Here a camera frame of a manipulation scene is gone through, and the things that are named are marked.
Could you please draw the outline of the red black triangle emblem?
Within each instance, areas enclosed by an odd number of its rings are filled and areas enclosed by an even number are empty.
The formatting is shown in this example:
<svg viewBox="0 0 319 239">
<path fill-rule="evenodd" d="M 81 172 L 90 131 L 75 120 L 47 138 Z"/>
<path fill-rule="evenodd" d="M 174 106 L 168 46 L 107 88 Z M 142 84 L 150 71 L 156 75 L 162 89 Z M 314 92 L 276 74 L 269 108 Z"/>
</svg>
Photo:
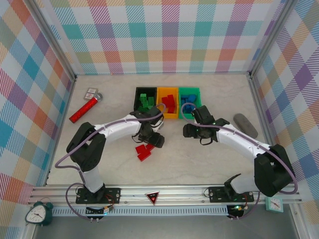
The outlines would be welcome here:
<svg viewBox="0 0 319 239">
<path fill-rule="evenodd" d="M 148 200 L 155 206 L 159 194 L 160 194 L 159 191 L 155 191 L 155 192 L 146 193 L 145 196 L 146 196 L 146 197 L 148 198 Z"/>
</svg>

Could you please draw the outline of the dark green alarm clock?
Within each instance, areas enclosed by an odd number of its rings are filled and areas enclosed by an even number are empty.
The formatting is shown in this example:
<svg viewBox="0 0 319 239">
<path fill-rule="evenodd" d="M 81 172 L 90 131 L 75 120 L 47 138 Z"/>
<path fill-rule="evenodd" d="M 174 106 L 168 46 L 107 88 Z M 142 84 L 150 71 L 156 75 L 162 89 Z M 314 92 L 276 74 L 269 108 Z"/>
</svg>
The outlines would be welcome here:
<svg viewBox="0 0 319 239">
<path fill-rule="evenodd" d="M 25 216 L 25 222 L 39 226 L 47 226 L 53 219 L 53 204 L 51 202 L 44 203 L 38 201 L 33 204 L 33 207 Z"/>
</svg>

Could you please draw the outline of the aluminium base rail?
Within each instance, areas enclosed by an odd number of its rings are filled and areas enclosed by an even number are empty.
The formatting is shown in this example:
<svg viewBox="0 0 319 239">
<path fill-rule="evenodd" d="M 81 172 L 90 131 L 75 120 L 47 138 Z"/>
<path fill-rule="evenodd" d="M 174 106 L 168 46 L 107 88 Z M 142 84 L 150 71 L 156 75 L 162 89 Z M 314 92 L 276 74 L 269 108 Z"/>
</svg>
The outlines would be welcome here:
<svg viewBox="0 0 319 239">
<path fill-rule="evenodd" d="M 116 206 L 152 206 L 152 203 L 145 196 L 146 193 L 159 191 L 156 202 L 157 206 L 199 206 L 199 205 L 236 205 L 236 203 L 211 203 L 208 197 L 203 195 L 208 185 L 106 185 L 106 188 L 120 188 L 120 202 Z M 78 185 L 72 186 L 69 191 L 68 185 L 47 185 L 45 187 L 34 187 L 28 204 L 31 206 L 37 201 L 52 202 L 56 206 L 66 206 L 65 194 L 68 194 L 69 203 L 76 206 L 76 190 L 81 188 Z M 265 203 L 265 195 L 258 198 L 257 192 L 252 192 L 254 202 Z"/>
</svg>

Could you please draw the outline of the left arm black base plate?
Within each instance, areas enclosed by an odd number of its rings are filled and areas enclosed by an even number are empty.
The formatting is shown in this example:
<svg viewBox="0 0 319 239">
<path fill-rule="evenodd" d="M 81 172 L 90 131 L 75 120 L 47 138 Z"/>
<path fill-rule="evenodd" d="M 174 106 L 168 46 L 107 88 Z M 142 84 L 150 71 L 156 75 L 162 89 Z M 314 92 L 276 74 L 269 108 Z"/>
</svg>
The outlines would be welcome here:
<svg viewBox="0 0 319 239">
<path fill-rule="evenodd" d="M 76 190 L 76 204 L 118 204 L 120 202 L 120 188 L 102 187 L 96 193 L 90 192 L 87 188 Z"/>
</svg>

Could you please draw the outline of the mint square clock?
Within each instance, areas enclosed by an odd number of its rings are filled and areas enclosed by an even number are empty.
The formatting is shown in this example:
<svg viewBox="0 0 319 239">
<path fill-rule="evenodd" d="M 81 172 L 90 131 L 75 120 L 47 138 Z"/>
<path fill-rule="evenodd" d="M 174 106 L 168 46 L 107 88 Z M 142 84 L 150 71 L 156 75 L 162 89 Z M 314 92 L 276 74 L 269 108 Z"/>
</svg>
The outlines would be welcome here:
<svg viewBox="0 0 319 239">
<path fill-rule="evenodd" d="M 274 213 L 283 213 L 283 200 L 279 197 L 265 197 L 266 210 Z"/>
</svg>

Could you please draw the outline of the green plastic bin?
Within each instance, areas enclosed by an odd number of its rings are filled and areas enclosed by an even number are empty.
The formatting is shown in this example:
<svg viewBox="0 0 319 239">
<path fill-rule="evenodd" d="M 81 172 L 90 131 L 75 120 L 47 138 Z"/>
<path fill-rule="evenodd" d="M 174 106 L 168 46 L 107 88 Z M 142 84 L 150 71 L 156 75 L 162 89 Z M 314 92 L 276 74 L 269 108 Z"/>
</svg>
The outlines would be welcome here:
<svg viewBox="0 0 319 239">
<path fill-rule="evenodd" d="M 179 103 L 181 102 L 181 99 L 180 99 L 180 95 L 191 95 L 191 94 L 195 94 L 197 96 L 197 99 L 195 101 L 195 105 L 196 107 L 200 107 L 202 104 L 201 104 L 201 94 L 200 94 L 200 89 L 199 88 L 194 88 L 194 87 L 180 87 L 179 90 Z M 182 114 L 184 114 L 184 116 L 187 118 L 187 119 L 194 119 L 192 113 L 190 114 L 185 114 L 183 112 L 183 109 L 181 106 L 179 106 L 179 118 L 180 119 L 183 119 L 182 117 Z"/>
</svg>

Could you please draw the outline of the black plastic bin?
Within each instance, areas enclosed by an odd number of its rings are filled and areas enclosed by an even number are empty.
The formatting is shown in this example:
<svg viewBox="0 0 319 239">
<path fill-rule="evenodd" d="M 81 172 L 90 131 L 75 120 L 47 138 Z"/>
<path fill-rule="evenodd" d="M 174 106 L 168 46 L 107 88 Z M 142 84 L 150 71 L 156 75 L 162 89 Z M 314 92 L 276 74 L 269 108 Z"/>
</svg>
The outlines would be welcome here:
<svg viewBox="0 0 319 239">
<path fill-rule="evenodd" d="M 146 94 L 148 97 L 154 97 L 155 105 L 157 99 L 157 87 L 136 87 L 135 100 L 134 100 L 134 110 L 138 111 L 140 105 L 149 106 L 148 102 L 142 104 L 140 101 L 140 94 Z"/>
</svg>

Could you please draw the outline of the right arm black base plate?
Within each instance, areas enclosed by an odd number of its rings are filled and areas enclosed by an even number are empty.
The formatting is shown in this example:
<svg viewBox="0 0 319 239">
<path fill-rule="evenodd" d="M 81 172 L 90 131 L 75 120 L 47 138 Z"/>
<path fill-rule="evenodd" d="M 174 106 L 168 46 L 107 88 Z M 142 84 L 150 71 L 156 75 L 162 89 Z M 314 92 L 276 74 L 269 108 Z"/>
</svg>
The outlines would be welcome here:
<svg viewBox="0 0 319 239">
<path fill-rule="evenodd" d="M 254 202 L 252 192 L 242 194 L 226 187 L 208 187 L 208 196 L 211 203 L 250 203 Z"/>
</svg>

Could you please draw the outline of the aluminium frame post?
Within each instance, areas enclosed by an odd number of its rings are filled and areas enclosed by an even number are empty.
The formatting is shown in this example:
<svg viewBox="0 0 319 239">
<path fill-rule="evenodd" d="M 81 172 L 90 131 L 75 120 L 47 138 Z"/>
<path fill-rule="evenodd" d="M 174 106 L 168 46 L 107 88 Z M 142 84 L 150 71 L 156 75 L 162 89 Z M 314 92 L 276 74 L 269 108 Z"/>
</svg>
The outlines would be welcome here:
<svg viewBox="0 0 319 239">
<path fill-rule="evenodd" d="M 262 24 L 254 55 L 247 67 L 247 74 L 253 76 L 264 62 L 271 46 L 277 39 L 291 11 L 298 0 L 274 0 Z"/>
<path fill-rule="evenodd" d="M 57 55 L 57 58 L 60 60 L 61 65 L 66 70 L 68 76 L 73 82 L 76 82 L 77 76 L 73 71 L 66 55 L 64 54 L 62 48 L 60 47 L 50 25 L 46 21 L 43 13 L 40 10 L 40 7 L 37 5 L 36 0 L 25 0 L 34 13 L 34 17 L 40 25 L 41 30 L 43 31 L 44 36 L 48 40 L 48 43 L 53 47 L 54 52 Z"/>
</svg>

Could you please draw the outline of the long red lego brick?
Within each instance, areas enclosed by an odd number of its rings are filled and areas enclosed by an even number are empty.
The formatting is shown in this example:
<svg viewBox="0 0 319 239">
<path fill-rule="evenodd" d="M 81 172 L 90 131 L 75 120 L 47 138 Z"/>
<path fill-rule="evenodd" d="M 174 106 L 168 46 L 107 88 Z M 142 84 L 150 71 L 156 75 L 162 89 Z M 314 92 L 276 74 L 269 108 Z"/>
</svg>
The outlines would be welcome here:
<svg viewBox="0 0 319 239">
<path fill-rule="evenodd" d="M 176 103 L 175 103 L 173 95 L 167 96 L 167 107 L 168 107 L 167 113 L 174 114 L 175 108 L 176 108 Z"/>
</svg>

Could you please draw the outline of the aluminium side frame bar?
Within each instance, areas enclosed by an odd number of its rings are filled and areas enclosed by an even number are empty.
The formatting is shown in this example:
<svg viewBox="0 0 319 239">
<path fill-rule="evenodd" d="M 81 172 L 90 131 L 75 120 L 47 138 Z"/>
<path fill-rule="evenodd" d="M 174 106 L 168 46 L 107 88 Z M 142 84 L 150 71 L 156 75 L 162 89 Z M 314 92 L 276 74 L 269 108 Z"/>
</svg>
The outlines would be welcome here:
<svg viewBox="0 0 319 239">
<path fill-rule="evenodd" d="M 262 152 L 258 153 L 253 160 L 255 183 L 257 186 L 279 190 L 280 187 L 283 187 L 284 182 L 291 180 L 285 169 L 287 154 L 282 146 L 274 144 L 271 139 L 269 124 L 266 122 L 266 114 L 263 111 L 256 84 L 250 75 L 247 78 L 264 139 L 270 145 L 262 146 L 260 148 Z"/>
<path fill-rule="evenodd" d="M 47 179 L 48 179 L 52 164 L 54 162 L 55 154 L 56 154 L 56 151 L 57 151 L 59 140 L 61 138 L 63 126 L 64 126 L 65 120 L 67 118 L 67 112 L 68 112 L 68 109 L 69 109 L 69 106 L 70 106 L 70 102 L 71 102 L 71 99 L 72 99 L 72 95 L 73 95 L 73 92 L 74 92 L 74 88 L 75 88 L 76 82 L 77 82 L 77 79 L 75 79 L 72 82 L 72 84 L 71 84 L 69 97 L 68 97 L 67 103 L 65 105 L 65 108 L 64 108 L 64 111 L 63 111 L 63 115 L 62 115 L 61 124 L 60 124 L 60 126 L 58 128 L 58 131 L 57 131 L 57 138 L 56 138 L 55 143 L 54 143 L 53 151 L 52 151 L 52 153 L 51 153 L 51 155 L 49 157 L 48 163 L 46 165 L 45 172 L 44 172 L 44 177 L 43 177 L 42 182 L 41 182 L 41 186 L 46 186 L 47 185 Z"/>
</svg>

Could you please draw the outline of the small framed card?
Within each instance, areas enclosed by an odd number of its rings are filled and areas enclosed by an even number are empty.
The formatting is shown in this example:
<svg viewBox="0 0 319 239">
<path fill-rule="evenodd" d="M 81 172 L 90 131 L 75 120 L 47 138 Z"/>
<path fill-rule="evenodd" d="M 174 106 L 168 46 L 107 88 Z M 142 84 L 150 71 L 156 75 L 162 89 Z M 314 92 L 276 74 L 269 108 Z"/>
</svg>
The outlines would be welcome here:
<svg viewBox="0 0 319 239">
<path fill-rule="evenodd" d="M 84 100 L 86 100 L 86 101 L 91 100 L 96 93 L 98 93 L 97 88 L 88 88 L 86 93 L 85 93 Z"/>
</svg>

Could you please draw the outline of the grey oval stone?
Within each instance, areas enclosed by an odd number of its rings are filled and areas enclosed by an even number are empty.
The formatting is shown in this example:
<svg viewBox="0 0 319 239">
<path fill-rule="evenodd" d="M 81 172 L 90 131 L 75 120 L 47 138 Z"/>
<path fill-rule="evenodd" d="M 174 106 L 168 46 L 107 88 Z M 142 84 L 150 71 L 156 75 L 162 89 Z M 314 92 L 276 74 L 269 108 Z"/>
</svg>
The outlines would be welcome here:
<svg viewBox="0 0 319 239">
<path fill-rule="evenodd" d="M 243 114 L 235 114 L 233 120 L 243 133 L 245 133 L 253 139 L 257 138 L 257 130 Z"/>
</svg>

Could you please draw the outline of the red glitter toy microphone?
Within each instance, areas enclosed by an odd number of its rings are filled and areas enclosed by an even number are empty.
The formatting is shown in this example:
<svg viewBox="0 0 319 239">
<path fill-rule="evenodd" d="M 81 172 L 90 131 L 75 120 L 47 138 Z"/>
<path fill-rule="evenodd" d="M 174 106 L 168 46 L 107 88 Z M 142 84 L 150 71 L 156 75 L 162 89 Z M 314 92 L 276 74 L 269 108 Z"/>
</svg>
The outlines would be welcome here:
<svg viewBox="0 0 319 239">
<path fill-rule="evenodd" d="M 98 102 L 103 99 L 101 93 L 95 93 L 94 96 L 84 104 L 77 112 L 75 112 L 69 120 L 72 123 L 76 123 L 81 117 L 83 117 L 91 108 L 93 108 Z"/>
</svg>

